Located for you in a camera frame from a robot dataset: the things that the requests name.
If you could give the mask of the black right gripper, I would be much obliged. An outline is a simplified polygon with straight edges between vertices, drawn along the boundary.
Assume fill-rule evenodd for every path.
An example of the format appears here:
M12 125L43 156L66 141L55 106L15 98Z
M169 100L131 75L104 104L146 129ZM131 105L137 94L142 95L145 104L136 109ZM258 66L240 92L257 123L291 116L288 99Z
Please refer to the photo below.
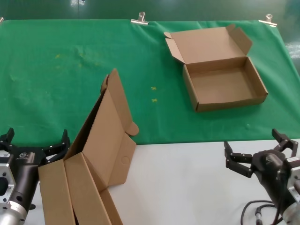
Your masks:
M272 129L271 134L278 145L273 150L260 151L253 156L251 154L235 153L229 143L224 142L225 166L247 178L251 178L254 173L274 205L280 211L284 211L295 203L295 199L286 188L285 174L281 174L278 178L278 171L281 170L286 159L285 154L282 152L285 149L290 149L292 151L291 157L295 157L298 143L287 135L279 133L276 129Z

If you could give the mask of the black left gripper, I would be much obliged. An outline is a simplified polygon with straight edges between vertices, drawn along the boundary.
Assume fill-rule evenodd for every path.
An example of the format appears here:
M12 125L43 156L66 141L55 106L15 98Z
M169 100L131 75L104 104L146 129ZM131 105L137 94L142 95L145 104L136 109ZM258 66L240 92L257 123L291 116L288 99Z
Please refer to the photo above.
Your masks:
M10 154L7 163L14 181L13 187L7 181L7 191L10 191L7 201L22 207L34 207L32 201L39 181L38 167L44 162L52 163L64 158L70 147L68 131L64 130L60 143L44 148L11 145L13 137L13 128L0 136L0 149Z

